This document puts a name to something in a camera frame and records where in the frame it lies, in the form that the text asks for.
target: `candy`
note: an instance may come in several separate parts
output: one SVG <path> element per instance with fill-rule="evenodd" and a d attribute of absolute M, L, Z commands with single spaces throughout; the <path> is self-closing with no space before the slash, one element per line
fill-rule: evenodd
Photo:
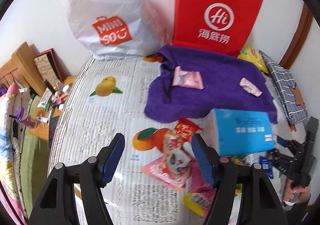
<path fill-rule="evenodd" d="M 185 71 L 180 66 L 174 70 L 174 77 L 172 86 L 190 87 L 196 89 L 203 89 L 203 82 L 200 72 Z"/>
<path fill-rule="evenodd" d="M 262 94 L 260 91 L 251 81 L 247 80 L 246 78 L 242 78 L 239 85 L 248 93 L 259 97 Z"/>

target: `wooden bed frame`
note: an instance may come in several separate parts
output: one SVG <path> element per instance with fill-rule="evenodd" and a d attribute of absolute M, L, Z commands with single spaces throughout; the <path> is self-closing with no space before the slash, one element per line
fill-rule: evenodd
<path fill-rule="evenodd" d="M 32 87 L 42 96 L 46 87 L 33 61 L 36 56 L 36 51 L 26 42 L 21 44 L 0 68 L 0 85 L 8 88 L 13 82 L 19 82 L 23 87 Z"/>

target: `sleeve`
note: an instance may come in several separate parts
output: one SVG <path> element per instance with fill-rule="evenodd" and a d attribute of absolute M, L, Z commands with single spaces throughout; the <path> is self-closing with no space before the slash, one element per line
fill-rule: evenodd
<path fill-rule="evenodd" d="M 307 214 L 309 200 L 303 203 L 295 204 L 291 210 L 286 211 L 288 225 L 300 225 L 304 216 Z"/>

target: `snack wrapper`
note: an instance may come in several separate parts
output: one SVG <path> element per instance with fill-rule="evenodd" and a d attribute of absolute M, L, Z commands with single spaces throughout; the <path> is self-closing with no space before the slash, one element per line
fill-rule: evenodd
<path fill-rule="evenodd" d="M 272 161 L 263 157 L 263 156 L 260 156 L 259 157 L 259 164 L 262 166 L 262 168 L 263 168 L 264 172 L 267 174 L 267 176 L 270 179 L 273 179 Z"/>
<path fill-rule="evenodd" d="M 253 63 L 259 70 L 268 74 L 268 69 L 260 53 L 257 50 L 245 45 L 240 51 L 238 59 Z"/>
<path fill-rule="evenodd" d="M 172 86 L 203 89 L 203 81 L 200 72 L 185 71 L 180 66 L 174 69 Z"/>
<path fill-rule="evenodd" d="M 191 166 L 190 193 L 183 196 L 187 208 L 205 217 L 208 214 L 216 190 L 206 183 L 202 177 L 198 163 Z"/>
<path fill-rule="evenodd" d="M 251 81 L 247 80 L 246 78 L 242 78 L 240 80 L 239 85 L 248 93 L 259 97 L 262 94 L 260 91 Z"/>
<path fill-rule="evenodd" d="M 163 156 L 145 165 L 141 171 L 176 190 L 183 190 L 190 166 L 195 162 L 191 139 L 198 130 L 202 129 L 192 121 L 180 119 L 173 131 L 164 134 L 163 147 L 157 146 Z"/>
<path fill-rule="evenodd" d="M 183 191 L 185 188 L 186 181 L 190 175 L 190 169 L 188 169 L 180 177 L 173 179 L 168 175 L 168 173 L 163 172 L 162 164 L 163 157 L 160 157 L 142 167 L 141 171 L 177 191 Z"/>
<path fill-rule="evenodd" d="M 174 128 L 174 135 L 185 142 L 191 142 L 192 136 L 199 130 L 202 128 L 186 118 L 181 118 Z"/>

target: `haidilao logo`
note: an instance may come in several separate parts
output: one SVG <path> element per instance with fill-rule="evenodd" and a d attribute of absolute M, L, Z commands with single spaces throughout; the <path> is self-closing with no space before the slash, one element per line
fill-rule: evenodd
<path fill-rule="evenodd" d="M 210 5 L 204 12 L 205 23 L 215 31 L 229 29 L 235 20 L 232 9 L 223 3 Z"/>

